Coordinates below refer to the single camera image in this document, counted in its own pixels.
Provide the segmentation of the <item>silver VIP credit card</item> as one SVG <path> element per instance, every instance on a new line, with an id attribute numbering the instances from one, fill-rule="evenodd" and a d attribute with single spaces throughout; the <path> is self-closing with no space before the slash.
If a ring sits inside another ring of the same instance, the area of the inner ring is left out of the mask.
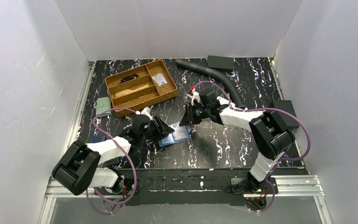
<path id="1" fill-rule="evenodd" d="M 191 128 L 179 126 L 179 122 L 171 124 L 170 127 L 175 130 L 173 133 L 173 137 L 175 141 L 179 142 L 179 141 L 190 139 Z"/>

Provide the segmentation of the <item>light blue card holder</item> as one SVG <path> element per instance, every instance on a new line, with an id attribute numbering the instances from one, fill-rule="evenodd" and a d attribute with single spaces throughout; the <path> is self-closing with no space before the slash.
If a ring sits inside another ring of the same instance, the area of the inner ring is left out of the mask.
<path id="1" fill-rule="evenodd" d="M 171 124 L 170 127 L 174 130 L 174 132 L 168 134 L 167 137 L 163 138 L 158 142 L 160 147 L 187 141 L 191 138 L 191 127 L 180 126 L 179 122 Z"/>

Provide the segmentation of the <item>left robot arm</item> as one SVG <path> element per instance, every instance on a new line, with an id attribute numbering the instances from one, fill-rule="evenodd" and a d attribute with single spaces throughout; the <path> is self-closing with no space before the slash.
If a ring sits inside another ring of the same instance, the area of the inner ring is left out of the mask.
<path id="1" fill-rule="evenodd" d="M 103 168 L 105 162 L 125 157 L 133 145 L 144 139 L 160 141 L 174 129 L 158 116 L 140 114 L 131 126 L 111 140 L 98 143 L 74 141 L 52 170 L 52 178 L 77 196 L 87 188 L 117 188 L 121 177 L 111 168 Z"/>

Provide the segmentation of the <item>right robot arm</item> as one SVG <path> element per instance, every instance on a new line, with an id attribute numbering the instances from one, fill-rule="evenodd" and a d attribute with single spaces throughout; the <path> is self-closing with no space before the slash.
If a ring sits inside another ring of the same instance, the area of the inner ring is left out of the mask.
<path id="1" fill-rule="evenodd" d="M 193 126 L 210 119 L 220 125 L 236 126 L 252 133 L 259 153 L 244 185 L 259 189 L 285 151 L 295 143 L 294 134 L 285 120 L 275 110 L 245 112 L 214 92 L 200 94 L 193 91 L 190 96 L 191 102 L 185 106 L 179 126 Z"/>

